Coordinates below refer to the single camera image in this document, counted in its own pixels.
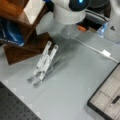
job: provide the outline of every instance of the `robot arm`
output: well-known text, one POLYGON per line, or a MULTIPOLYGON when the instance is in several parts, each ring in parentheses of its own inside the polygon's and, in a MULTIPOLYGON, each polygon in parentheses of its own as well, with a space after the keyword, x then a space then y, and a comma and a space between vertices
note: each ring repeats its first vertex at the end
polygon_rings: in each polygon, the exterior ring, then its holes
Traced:
POLYGON ((62 24, 75 24, 85 18, 85 9, 90 0, 52 0, 54 18, 62 24))

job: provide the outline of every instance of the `wooden block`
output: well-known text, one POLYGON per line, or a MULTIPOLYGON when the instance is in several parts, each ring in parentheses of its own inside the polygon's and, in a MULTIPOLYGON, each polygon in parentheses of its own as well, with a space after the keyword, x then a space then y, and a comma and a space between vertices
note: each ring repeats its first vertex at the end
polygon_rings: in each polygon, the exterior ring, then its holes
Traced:
POLYGON ((28 58, 31 58, 40 54, 37 52, 20 49, 10 45, 5 46, 4 50, 5 50, 5 54, 6 54, 9 65, 15 64, 17 62, 26 60, 28 58))
POLYGON ((0 43, 0 46, 2 46, 3 44, 2 43, 0 43))
MULTIPOLYGON (((35 21, 39 18, 38 16, 42 14, 42 11, 44 11, 45 9, 44 6, 46 5, 41 5, 40 10, 36 13, 37 15, 35 14, 35 18, 34 18, 35 21)), ((34 26, 35 22, 32 24, 30 22, 31 15, 29 15, 29 13, 26 12, 29 9, 27 9, 26 11, 24 9, 21 8, 20 6, 17 6, 16 4, 9 2, 8 0, 0 0, 0 16, 1 17, 18 22, 28 27, 34 26)), ((33 9, 31 8, 30 10, 32 11, 33 14, 34 12, 36 12, 35 8, 33 9)))
POLYGON ((54 42, 48 33, 43 33, 41 35, 38 35, 37 37, 34 37, 33 35, 33 38, 31 37, 30 40, 28 40, 26 44, 22 47, 22 49, 34 52, 41 52, 41 50, 43 50, 48 41, 51 41, 53 43, 53 47, 54 42))
POLYGON ((29 0, 8 0, 9 3, 15 4, 21 8, 24 8, 29 0))
POLYGON ((48 33, 44 33, 42 35, 39 35, 38 38, 36 38, 36 41, 29 41, 28 45, 26 44, 24 47, 21 48, 11 45, 5 46, 4 50, 8 60, 8 64, 12 65, 14 63, 41 54, 48 41, 52 42, 52 39, 50 38, 48 33))

